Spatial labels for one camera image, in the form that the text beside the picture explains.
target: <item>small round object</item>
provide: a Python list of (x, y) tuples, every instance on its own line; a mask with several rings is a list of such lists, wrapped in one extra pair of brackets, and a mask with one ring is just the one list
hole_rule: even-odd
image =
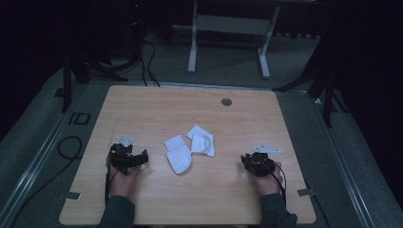
[(221, 100), (221, 103), (222, 103), (222, 105), (229, 106), (229, 105), (232, 104), (232, 101), (231, 101), (231, 99), (229, 99), (229, 98), (223, 98), (223, 99)]

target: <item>black sleeve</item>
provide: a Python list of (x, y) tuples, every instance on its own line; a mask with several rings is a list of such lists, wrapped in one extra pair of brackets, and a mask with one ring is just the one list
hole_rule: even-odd
[(132, 228), (134, 221), (134, 204), (125, 197), (109, 198), (101, 222), (96, 228)]
[(296, 227), (297, 215), (285, 209), (281, 194), (270, 194), (259, 199), (261, 211), (261, 228)]

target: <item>human hand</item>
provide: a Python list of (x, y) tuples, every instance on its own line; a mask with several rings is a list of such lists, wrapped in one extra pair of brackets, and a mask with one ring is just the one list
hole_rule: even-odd
[[(278, 181), (282, 183), (282, 176), (279, 173), (279, 167), (281, 167), (281, 163), (278, 161), (275, 161), (276, 169), (273, 172), (273, 174), (276, 176)], [(270, 195), (270, 194), (275, 194), (279, 193), (281, 191), (281, 187), (279, 186), (278, 182), (273, 178), (272, 175), (267, 175), (265, 177), (255, 177), (255, 183), (256, 186), (258, 187), (258, 191), (261, 197)]]
[(131, 196), (133, 196), (133, 193), (136, 190), (137, 176), (140, 173), (141, 168), (142, 166), (139, 165), (125, 175), (111, 164), (109, 174), (109, 195), (111, 197), (122, 196), (131, 200)]

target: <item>metal rail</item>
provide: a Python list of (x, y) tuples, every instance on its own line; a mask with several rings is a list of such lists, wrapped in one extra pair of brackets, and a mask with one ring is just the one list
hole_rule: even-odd
[(86, 85), (78, 85), (70, 108), (59, 118), (56, 125), (52, 128), (48, 137), (45, 139), (41, 148), (36, 153), (36, 156), (33, 158), (18, 183), (15, 185), (15, 188), (10, 194), (9, 199), (6, 201), (2, 210), (0, 211), (0, 227), (6, 228), (11, 226), (14, 217), (17, 215), (18, 210), (24, 203), (24, 200), (29, 193), (29, 189), (35, 182), (39, 172), (42, 170), (42, 167), (47, 161), (51, 149), (55, 145), (60, 133), (65, 128), (67, 117), (71, 113), (73, 107), (77, 104), (77, 98), (81, 97), (85, 89)]

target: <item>wooden table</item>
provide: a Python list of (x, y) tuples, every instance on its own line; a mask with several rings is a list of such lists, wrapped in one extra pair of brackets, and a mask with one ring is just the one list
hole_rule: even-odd
[[(229, 98), (230, 106), (221, 103)], [(164, 141), (185, 137), (198, 124), (215, 137), (216, 156), (193, 155), (190, 168), (176, 175), (166, 157)], [(258, 224), (260, 210), (253, 177), (240, 156), (269, 143), (281, 152), (269, 154), (282, 162), (287, 179), (287, 209), (298, 223), (316, 215), (306, 188), (278, 100), (271, 91), (191, 87), (110, 88), (88, 142), (60, 221), (66, 225), (97, 224), (105, 209), (106, 155), (117, 136), (134, 138), (133, 153), (147, 149), (137, 192), (135, 224)]]

